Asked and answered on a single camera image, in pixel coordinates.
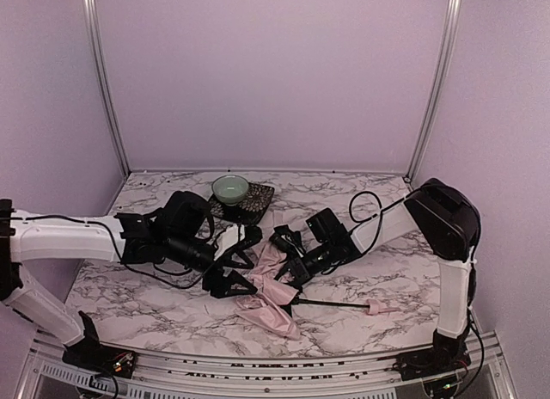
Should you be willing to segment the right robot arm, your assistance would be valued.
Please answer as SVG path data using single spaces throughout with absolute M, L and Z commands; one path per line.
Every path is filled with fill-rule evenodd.
M 318 247 L 303 247 L 299 232 L 275 227 L 270 242 L 286 258 L 277 273 L 289 274 L 300 289 L 319 273 L 332 273 L 387 242 L 415 230 L 436 256 L 440 274 L 440 308 L 432 346 L 397 356 L 393 369 L 402 380 L 426 378 L 470 365 L 466 338 L 474 331 L 471 303 L 476 289 L 475 251 L 481 222 L 476 207 L 458 190 L 436 178 L 403 198 L 355 222 L 347 230 L 329 208 L 306 221 Z

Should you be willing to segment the pink and black umbrella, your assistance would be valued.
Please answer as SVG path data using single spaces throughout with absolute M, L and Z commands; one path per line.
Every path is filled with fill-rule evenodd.
M 290 304 L 295 298 L 298 290 L 274 279 L 285 254 L 270 243 L 265 244 L 261 250 L 255 250 L 255 254 L 257 261 L 245 273 L 245 278 L 257 288 L 257 292 L 254 295 L 238 296 L 235 300 L 235 313 L 241 319 L 275 335 L 298 340 L 299 328 L 283 309 L 284 305 Z

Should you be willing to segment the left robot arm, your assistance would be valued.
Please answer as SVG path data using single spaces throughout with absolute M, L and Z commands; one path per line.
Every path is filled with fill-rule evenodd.
M 89 259 L 118 262 L 129 270 L 166 260 L 196 272 L 193 281 L 214 298 L 254 295 L 240 272 L 253 268 L 245 249 L 262 238 L 260 228 L 232 225 L 215 233 L 209 202 L 189 191 L 146 214 L 119 212 L 99 218 L 39 215 L 1 201 L 1 301 L 54 335 L 63 361 L 106 377 L 131 378 L 137 355 L 101 343 L 90 316 L 53 296 L 23 266 L 25 261 Z

